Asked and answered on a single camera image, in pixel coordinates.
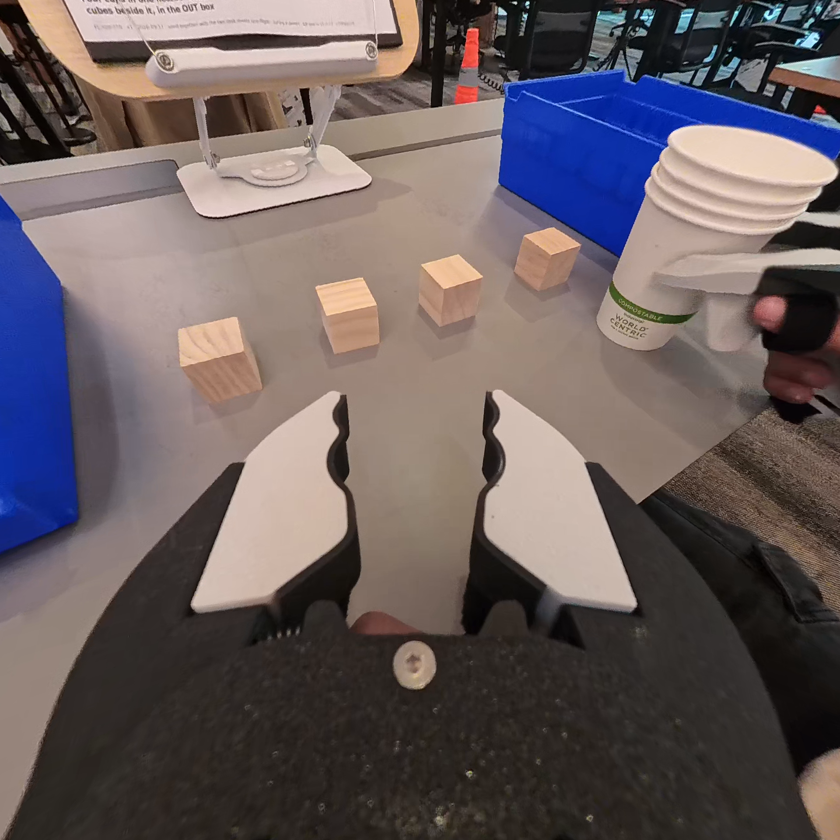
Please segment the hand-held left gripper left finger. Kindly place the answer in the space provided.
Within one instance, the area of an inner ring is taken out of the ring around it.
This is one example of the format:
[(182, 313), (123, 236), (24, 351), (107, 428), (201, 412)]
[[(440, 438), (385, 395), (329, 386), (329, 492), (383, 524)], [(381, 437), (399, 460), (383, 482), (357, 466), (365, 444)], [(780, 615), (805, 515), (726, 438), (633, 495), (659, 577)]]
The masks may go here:
[(282, 633), (315, 602), (346, 615), (361, 576), (347, 397), (327, 392), (246, 457), (191, 601), (197, 614), (265, 607)]

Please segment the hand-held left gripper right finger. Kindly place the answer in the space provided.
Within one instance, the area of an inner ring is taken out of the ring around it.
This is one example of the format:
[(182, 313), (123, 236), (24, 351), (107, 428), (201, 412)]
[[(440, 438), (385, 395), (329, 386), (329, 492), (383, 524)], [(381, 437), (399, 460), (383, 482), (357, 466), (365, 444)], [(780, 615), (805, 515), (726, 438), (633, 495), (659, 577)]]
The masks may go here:
[(519, 604), (541, 635), (568, 606), (633, 614), (637, 597), (585, 457), (502, 390), (486, 393), (482, 434), (465, 633), (477, 635), (501, 602)]

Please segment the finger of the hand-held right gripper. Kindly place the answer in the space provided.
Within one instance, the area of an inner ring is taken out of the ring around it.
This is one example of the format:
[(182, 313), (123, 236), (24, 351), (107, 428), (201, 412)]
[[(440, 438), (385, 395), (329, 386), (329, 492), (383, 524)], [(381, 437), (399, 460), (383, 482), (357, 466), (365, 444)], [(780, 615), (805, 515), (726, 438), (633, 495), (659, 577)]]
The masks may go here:
[(784, 231), (784, 246), (796, 249), (839, 249), (839, 211), (804, 213)]
[(752, 322), (760, 295), (821, 298), (838, 303), (839, 252), (835, 248), (781, 248), (757, 254), (689, 255), (653, 274), (661, 286), (701, 294), (706, 342), (720, 352), (746, 347), (757, 333)]

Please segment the wooden cube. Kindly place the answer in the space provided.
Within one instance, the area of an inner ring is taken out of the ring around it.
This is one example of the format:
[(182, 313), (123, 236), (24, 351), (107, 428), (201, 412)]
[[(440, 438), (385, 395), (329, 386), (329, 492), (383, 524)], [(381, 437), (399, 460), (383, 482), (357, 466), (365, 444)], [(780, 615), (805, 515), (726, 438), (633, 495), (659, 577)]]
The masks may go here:
[(429, 261), (419, 268), (418, 304), (446, 328), (477, 315), (481, 285), (482, 275), (461, 255)]
[(256, 356), (237, 317), (180, 328), (177, 346), (182, 372), (205, 402), (262, 391)]
[(555, 227), (548, 227), (521, 240), (514, 275), (534, 291), (546, 291), (567, 282), (581, 244)]
[(318, 285), (315, 291), (332, 352), (344, 354), (380, 343), (378, 307), (364, 278)]

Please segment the blue plastic bin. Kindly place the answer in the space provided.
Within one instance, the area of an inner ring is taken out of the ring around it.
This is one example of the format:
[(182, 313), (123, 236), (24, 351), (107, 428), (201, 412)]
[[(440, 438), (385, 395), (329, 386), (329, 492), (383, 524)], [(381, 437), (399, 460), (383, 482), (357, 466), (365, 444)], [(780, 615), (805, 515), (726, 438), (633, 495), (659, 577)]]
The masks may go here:
[(64, 290), (1, 202), (1, 552), (78, 520)]
[(644, 184), (678, 128), (719, 124), (784, 137), (836, 159), (838, 129), (622, 70), (512, 82), (499, 184), (615, 256)]

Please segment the person's right hand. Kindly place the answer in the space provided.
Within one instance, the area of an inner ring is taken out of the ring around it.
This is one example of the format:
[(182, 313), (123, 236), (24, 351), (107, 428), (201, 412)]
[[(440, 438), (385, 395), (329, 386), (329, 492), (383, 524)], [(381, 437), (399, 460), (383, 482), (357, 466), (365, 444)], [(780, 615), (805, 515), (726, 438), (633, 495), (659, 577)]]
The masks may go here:
[(752, 310), (755, 325), (766, 333), (786, 339), (808, 335), (812, 348), (789, 353), (769, 350), (764, 367), (763, 387), (779, 401), (804, 405), (838, 381), (838, 310), (826, 304), (807, 302), (804, 297), (761, 297)]

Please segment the wooden table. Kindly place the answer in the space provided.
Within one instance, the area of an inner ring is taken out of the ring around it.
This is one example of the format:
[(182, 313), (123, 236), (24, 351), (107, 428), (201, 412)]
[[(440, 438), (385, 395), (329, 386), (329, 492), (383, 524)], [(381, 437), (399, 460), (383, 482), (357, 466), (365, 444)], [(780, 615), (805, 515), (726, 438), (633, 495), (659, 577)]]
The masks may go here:
[(784, 111), (809, 120), (818, 107), (839, 121), (839, 56), (817, 57), (782, 64), (773, 68), (770, 81), (774, 93), (784, 97), (784, 89), (793, 90)]

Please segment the person's black pants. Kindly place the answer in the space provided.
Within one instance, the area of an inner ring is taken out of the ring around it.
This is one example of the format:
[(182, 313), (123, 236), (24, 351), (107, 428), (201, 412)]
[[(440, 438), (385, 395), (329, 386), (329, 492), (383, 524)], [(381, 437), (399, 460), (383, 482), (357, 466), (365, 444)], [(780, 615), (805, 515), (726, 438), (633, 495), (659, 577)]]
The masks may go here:
[(839, 622), (787, 552), (665, 490), (640, 504), (716, 596), (780, 720), (794, 769), (839, 747)]

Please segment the black office chair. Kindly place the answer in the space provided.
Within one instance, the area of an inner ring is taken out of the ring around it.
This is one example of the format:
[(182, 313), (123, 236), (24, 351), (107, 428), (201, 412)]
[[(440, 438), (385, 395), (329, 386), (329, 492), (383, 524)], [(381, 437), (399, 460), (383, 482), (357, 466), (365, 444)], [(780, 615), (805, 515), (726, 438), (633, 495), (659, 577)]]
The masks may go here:
[(582, 73), (590, 58), (600, 1), (498, 2), (506, 13), (499, 72), (505, 81)]

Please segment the orange traffic cone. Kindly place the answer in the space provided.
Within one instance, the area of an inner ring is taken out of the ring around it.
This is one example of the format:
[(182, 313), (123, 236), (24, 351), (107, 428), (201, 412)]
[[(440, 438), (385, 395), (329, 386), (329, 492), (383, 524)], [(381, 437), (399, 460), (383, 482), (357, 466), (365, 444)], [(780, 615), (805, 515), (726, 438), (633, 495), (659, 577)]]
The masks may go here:
[(479, 98), (479, 47), (480, 32), (477, 27), (468, 28), (465, 37), (464, 55), (458, 74), (455, 91), (455, 105), (475, 103)]

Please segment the wooden document stand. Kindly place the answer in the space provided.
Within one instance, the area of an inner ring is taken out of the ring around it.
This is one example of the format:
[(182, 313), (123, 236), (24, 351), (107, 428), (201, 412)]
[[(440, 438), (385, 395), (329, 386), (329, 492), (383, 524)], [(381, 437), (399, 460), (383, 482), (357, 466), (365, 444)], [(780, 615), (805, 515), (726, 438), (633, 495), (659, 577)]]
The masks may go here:
[[(176, 176), (194, 210), (221, 219), (352, 193), (371, 176), (323, 143), (343, 87), (388, 81), (412, 64), (419, 40), (414, 2), (394, 1), (403, 43), (369, 39), (261, 49), (214, 47), (157, 50), (148, 59), (98, 63), (88, 54), (64, 2), (20, 2), (47, 50), (75, 78), (120, 99), (191, 99), (202, 159)], [(247, 93), (305, 91), (306, 134), (290, 148), (222, 158), (212, 149), (206, 100)]]

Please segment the person's cream sweatshirt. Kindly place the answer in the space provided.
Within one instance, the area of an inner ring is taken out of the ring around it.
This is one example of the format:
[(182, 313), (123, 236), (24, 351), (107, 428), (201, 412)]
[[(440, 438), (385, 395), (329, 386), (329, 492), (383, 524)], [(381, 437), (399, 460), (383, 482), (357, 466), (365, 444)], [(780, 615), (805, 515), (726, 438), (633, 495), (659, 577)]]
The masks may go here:
[(801, 799), (821, 839), (839, 839), (839, 749), (809, 762), (799, 776)]

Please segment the tan cloth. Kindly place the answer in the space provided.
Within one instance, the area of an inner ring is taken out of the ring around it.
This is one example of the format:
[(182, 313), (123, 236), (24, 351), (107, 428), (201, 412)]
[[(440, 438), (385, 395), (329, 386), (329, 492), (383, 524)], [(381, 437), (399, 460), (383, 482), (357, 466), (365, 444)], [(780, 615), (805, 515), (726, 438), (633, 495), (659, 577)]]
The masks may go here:
[[(126, 151), (198, 139), (193, 101), (120, 99), (84, 80), (77, 84), (92, 118), (98, 152)], [(234, 94), (206, 100), (212, 139), (288, 127), (275, 93)]]

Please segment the wooden instruction sign stand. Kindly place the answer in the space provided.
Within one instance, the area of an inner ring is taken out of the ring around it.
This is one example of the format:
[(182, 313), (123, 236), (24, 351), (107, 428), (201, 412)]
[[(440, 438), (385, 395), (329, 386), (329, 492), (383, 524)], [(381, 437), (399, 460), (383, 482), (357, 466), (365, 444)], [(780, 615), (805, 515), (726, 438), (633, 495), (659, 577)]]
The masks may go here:
[(320, 46), (369, 39), (403, 44), (390, 1), (65, 1), (98, 63), (145, 60), (157, 50)]

